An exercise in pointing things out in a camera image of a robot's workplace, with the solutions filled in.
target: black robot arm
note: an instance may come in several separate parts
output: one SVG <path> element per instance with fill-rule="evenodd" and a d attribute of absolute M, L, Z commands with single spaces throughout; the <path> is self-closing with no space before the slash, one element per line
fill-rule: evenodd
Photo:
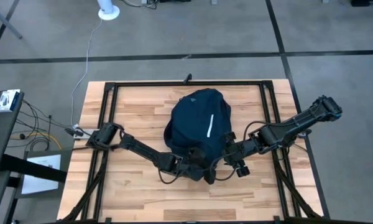
<path fill-rule="evenodd" d="M 249 133 L 249 139 L 245 141 L 234 142 L 235 134 L 227 134 L 227 144 L 223 150 L 224 160 L 227 165 L 236 169 L 239 177 L 249 175 L 249 169 L 245 166 L 243 158 L 255 153 L 264 154 L 281 147 L 289 147 L 300 133 L 308 134 L 310 132 L 308 128 L 315 123 L 335 121 L 341 117 L 342 112 L 341 107 L 332 97 L 321 96 L 307 110 L 282 123 L 252 122 L 248 127 L 253 123 L 265 125 Z"/>
<path fill-rule="evenodd" d="M 335 121 L 340 118 L 341 113 L 341 108 L 331 97 L 321 96 L 306 111 L 282 123 L 269 124 L 254 121 L 248 127 L 254 123 L 264 123 L 265 125 L 249 133 L 249 139 L 234 142 L 234 133 L 225 136 L 227 141 L 226 148 L 223 149 L 224 160 L 227 165 L 236 169 L 239 177 L 249 175 L 249 169 L 245 166 L 243 158 L 255 153 L 264 154 L 281 147 L 289 147 L 294 143 L 298 134 L 306 132 L 310 126 L 319 121 Z M 120 130 L 121 142 L 109 145 L 118 130 Z M 175 177 L 184 176 L 197 181 L 201 179 L 201 175 L 194 175 L 189 170 L 208 169 L 202 164 L 197 164 L 196 160 L 191 159 L 201 157 L 199 149 L 190 149 L 188 157 L 181 157 L 169 152 L 159 152 L 125 133 L 124 128 L 115 123 L 104 124 L 100 130 L 91 135 L 86 145 L 97 150 L 113 150 L 120 147 L 130 150 L 151 161 L 161 172 Z M 205 179 L 212 184 L 214 180 L 209 177 L 209 175 L 205 176 Z"/>

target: backpack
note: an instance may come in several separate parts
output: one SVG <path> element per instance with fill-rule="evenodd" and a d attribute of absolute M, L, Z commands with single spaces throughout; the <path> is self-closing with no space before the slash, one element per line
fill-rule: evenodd
<path fill-rule="evenodd" d="M 188 172 L 191 179 L 197 181 L 204 176 L 212 184 L 215 172 L 208 168 L 221 157 L 226 143 L 224 135 L 231 130 L 231 107 L 218 90 L 204 89 L 180 99 L 163 138 L 174 154 L 197 165 Z"/>

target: wooden table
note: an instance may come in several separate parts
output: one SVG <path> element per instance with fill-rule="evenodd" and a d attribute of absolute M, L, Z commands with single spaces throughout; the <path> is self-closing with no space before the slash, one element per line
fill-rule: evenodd
<path fill-rule="evenodd" d="M 285 120 L 297 113 L 290 85 L 288 80 L 273 80 L 273 83 L 280 116 Z M 96 128 L 104 84 L 89 83 L 80 118 L 81 127 Z M 114 122 L 123 125 L 129 134 L 148 146 L 158 151 L 169 151 L 163 141 L 163 131 L 172 108 L 179 98 L 202 88 L 207 86 L 122 87 L 117 97 Z M 242 139 L 249 122 L 265 120 L 258 86 L 210 88 L 218 89 L 231 105 L 231 122 L 238 141 Z M 250 131 L 258 127 L 253 125 Z M 77 141 L 75 147 L 84 144 L 85 141 Z M 295 185 L 307 203 L 321 215 L 323 212 L 308 154 L 302 149 L 306 148 L 305 144 L 302 140 L 298 140 L 297 144 L 300 147 L 292 146 L 289 154 Z M 67 215 L 83 195 L 91 154 L 91 149 L 73 152 L 58 218 Z M 231 167 L 221 164 L 217 168 L 218 177 L 225 177 Z M 274 215 L 282 217 L 271 153 L 248 157 L 246 164 L 251 175 L 243 178 L 234 175 L 228 181 L 217 181 L 213 185 L 208 185 L 204 180 L 194 182 L 180 178 L 173 184 L 165 185 L 161 183 L 157 169 L 151 162 L 132 152 L 117 149 L 109 153 L 100 221 L 105 217 L 111 217 L 113 222 L 251 221 L 273 220 Z M 163 178 L 170 180 L 173 177 L 164 174 Z M 293 214 L 290 193 L 285 191 L 290 213 Z M 94 196 L 91 199 L 89 217 L 93 215 Z"/>

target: concrete floor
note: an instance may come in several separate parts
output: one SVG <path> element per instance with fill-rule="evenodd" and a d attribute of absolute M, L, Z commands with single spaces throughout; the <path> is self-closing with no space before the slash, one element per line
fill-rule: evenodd
<path fill-rule="evenodd" d="M 160 4 L 156 11 L 114 3 L 121 16 L 97 30 L 91 56 L 278 51 L 264 0 L 219 0 L 218 6 L 193 0 Z M 11 4 L 0 0 L 0 11 L 6 14 Z M 272 0 L 272 5 L 288 52 L 373 50 L 373 6 L 353 8 L 343 0 Z M 99 24 L 97 11 L 96 1 L 20 0 L 11 23 L 24 38 L 18 40 L 6 30 L 0 59 L 83 57 L 90 32 Z M 339 121 L 317 125 L 311 135 L 331 218 L 373 222 L 373 55 L 288 61 L 302 108 L 325 94 L 344 110 Z M 20 88 L 27 101 L 68 124 L 70 93 L 84 68 L 83 62 L 0 64 L 0 89 Z M 280 57 L 91 62 L 76 91 L 74 120 L 80 117 L 88 81 L 174 80 L 188 73 L 195 79 L 285 78 Z M 52 133 L 63 146 L 72 145 L 61 129 Z M 7 153 L 21 156 L 23 150 Z M 10 196 L 7 190 L 0 223 Z M 59 203 L 60 197 L 22 199 L 14 218 L 21 223 L 52 222 Z"/>

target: black floor stripe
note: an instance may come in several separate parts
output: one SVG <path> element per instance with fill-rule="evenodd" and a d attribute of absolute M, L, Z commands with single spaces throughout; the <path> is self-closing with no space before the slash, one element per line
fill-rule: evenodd
<path fill-rule="evenodd" d="M 135 60 L 180 60 L 180 59 L 210 59 L 210 58 L 265 58 L 265 57 L 310 57 L 310 56 L 345 56 L 373 55 L 373 50 L 342 50 L 318 52 L 241 52 L 241 53 L 208 53 L 208 54 L 170 54 L 170 55 L 125 55 L 89 57 L 90 62 L 117 62 Z M 63 58 L 15 58 L 0 59 L 0 64 L 12 63 L 63 63 L 85 62 L 85 57 Z"/>
<path fill-rule="evenodd" d="M 271 19 L 272 28 L 274 29 L 276 43 L 278 44 L 279 52 L 283 54 L 285 53 L 285 47 L 283 45 L 282 36 L 280 35 L 279 26 L 278 26 L 278 22 L 276 21 L 275 12 L 272 7 L 272 3 L 270 0 L 265 0 L 265 3 L 267 4 L 268 13 Z"/>
<path fill-rule="evenodd" d="M 173 55 L 130 55 L 130 56 L 98 56 L 88 57 L 89 62 L 117 62 L 134 60 L 173 60 L 173 59 L 202 59 L 202 58 L 255 58 L 279 57 L 278 52 L 252 52 L 252 53 L 213 53 L 213 54 L 173 54 Z M 0 59 L 3 63 L 58 63 L 58 62 L 85 62 L 85 57 L 65 58 L 25 58 Z"/>
<path fill-rule="evenodd" d="M 373 50 L 334 50 L 318 52 L 285 52 L 287 57 L 373 55 Z"/>
<path fill-rule="evenodd" d="M 11 16 L 13 15 L 13 13 L 15 11 L 15 8 L 18 5 L 18 2 L 19 2 L 19 0 L 14 0 L 14 2 L 12 3 L 12 5 L 10 7 L 10 10 L 8 11 L 7 16 L 6 16 L 6 19 L 8 21 L 10 21 Z M 2 24 L 1 27 L 0 27 L 0 39 L 1 39 L 2 34 L 4 33 L 5 30 L 6 30 L 6 26 L 4 24 Z"/>
<path fill-rule="evenodd" d="M 298 96 L 297 96 L 297 91 L 295 89 L 295 85 L 294 85 L 294 82 L 293 82 L 292 72 L 290 70 L 290 66 L 289 66 L 289 63 L 288 63 L 288 60 L 287 60 L 288 55 L 285 53 L 285 47 L 283 45 L 282 36 L 280 35 L 278 22 L 276 21 L 275 12 L 274 12 L 274 9 L 272 7 L 272 3 L 271 3 L 270 0 L 265 0 L 265 3 L 267 5 L 267 9 L 268 9 L 268 12 L 269 12 L 269 17 L 271 19 L 272 27 L 274 28 L 276 41 L 278 43 L 279 52 L 281 54 L 280 58 L 282 60 L 283 69 L 285 70 L 286 78 L 289 80 L 290 88 L 292 89 L 292 95 L 293 95 L 293 99 L 294 99 L 294 102 L 295 102 L 295 106 L 296 106 L 297 112 L 301 112 L 301 106 L 300 106 L 300 102 L 299 102 Z M 319 195 L 321 206 L 322 206 L 322 211 L 323 211 L 324 216 L 329 218 L 328 206 L 326 204 L 325 196 L 323 194 L 323 189 L 322 189 L 321 182 L 320 182 L 320 179 L 319 179 L 318 170 L 317 170 L 316 165 L 315 165 L 315 160 L 314 160 L 314 157 L 313 157 L 313 153 L 312 153 L 312 150 L 311 150 L 311 145 L 310 145 L 310 142 L 309 142 L 308 138 L 306 140 L 306 145 L 307 145 L 308 157 L 310 158 L 310 162 L 311 162 L 312 173 L 313 173 L 313 176 L 314 176 L 314 179 L 315 179 L 315 182 L 316 182 L 316 188 L 318 190 L 318 195 Z"/>

